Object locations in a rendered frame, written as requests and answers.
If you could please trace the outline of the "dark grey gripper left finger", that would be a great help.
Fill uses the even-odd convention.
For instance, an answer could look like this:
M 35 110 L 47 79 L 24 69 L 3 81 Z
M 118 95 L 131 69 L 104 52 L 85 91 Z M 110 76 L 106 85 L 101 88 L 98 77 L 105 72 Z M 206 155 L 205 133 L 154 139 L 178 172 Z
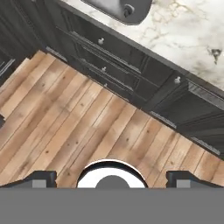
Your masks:
M 0 185 L 0 188 L 24 187 L 24 188 L 56 188 L 56 171 L 34 171 L 27 177 Z

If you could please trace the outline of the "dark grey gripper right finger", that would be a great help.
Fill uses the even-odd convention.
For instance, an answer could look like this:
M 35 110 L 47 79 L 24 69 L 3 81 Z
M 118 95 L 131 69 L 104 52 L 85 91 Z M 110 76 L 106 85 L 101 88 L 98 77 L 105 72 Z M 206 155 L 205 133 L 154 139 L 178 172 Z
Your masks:
M 166 179 L 167 188 L 221 188 L 221 185 L 199 179 L 189 171 L 168 171 Z

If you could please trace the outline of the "black dishwasher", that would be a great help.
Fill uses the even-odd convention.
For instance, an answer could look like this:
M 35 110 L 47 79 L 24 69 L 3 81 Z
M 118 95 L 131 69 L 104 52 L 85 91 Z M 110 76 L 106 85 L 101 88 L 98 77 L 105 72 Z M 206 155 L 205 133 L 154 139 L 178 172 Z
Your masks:
M 168 89 L 152 111 L 224 160 L 224 101 L 189 80 Z

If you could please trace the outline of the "white and black round thing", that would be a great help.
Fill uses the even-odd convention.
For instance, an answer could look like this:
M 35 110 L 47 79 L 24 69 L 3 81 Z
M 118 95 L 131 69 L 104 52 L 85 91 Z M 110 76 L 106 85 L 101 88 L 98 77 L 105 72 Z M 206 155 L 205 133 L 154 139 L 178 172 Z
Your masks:
M 78 177 L 77 188 L 147 188 L 143 175 L 132 165 L 118 159 L 100 159 L 87 165 Z

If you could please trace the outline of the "narrow black cupboard door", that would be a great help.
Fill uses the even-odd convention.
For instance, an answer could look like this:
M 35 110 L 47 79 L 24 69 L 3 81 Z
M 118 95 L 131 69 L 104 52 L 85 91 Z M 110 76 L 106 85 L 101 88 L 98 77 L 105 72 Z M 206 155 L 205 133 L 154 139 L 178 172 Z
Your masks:
M 180 76 L 182 82 L 187 74 L 187 70 L 169 60 L 148 58 L 133 94 L 132 103 L 141 109 L 156 98 L 164 97 L 179 85 L 174 83 L 174 79 Z

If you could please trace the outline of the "large black drawer front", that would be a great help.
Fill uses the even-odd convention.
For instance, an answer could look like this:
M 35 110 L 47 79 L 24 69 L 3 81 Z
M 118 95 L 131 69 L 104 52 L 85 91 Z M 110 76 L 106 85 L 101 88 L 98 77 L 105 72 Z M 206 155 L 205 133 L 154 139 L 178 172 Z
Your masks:
M 98 45 L 131 65 L 140 73 L 144 70 L 144 63 L 147 57 L 143 52 L 87 20 L 81 17 L 69 17 L 65 15 L 60 21 L 59 27 L 65 32 L 79 35 L 93 44 Z M 103 45 L 98 44 L 98 39 L 101 38 L 104 38 Z

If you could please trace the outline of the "black cupboard run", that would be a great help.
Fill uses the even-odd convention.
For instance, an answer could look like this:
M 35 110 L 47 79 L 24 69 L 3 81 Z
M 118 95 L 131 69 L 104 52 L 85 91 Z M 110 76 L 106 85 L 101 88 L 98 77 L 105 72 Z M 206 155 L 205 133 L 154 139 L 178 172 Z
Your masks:
M 44 0 L 0 0 L 0 87 L 37 51 L 67 61 Z

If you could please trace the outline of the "dark grey sink tap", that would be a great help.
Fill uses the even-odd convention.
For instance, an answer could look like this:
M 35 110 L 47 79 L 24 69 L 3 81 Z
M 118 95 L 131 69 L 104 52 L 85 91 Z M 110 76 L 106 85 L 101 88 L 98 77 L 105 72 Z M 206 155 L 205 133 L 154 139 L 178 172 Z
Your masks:
M 132 5 L 130 5 L 130 4 L 125 4 L 125 5 L 124 5 L 124 9 L 123 9 L 123 15 L 124 15 L 125 17 L 128 17 L 128 16 L 130 16 L 131 14 L 133 14 L 134 11 L 135 11 L 135 8 L 134 8 Z

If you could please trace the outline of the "dark grey sink basin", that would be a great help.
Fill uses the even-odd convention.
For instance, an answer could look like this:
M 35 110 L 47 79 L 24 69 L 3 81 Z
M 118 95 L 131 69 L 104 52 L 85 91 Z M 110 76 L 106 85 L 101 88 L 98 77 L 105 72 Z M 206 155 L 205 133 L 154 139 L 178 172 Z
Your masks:
M 81 0 L 104 14 L 126 25 L 139 25 L 150 12 L 152 0 Z M 125 4 L 135 8 L 133 14 L 128 17 L 123 15 Z

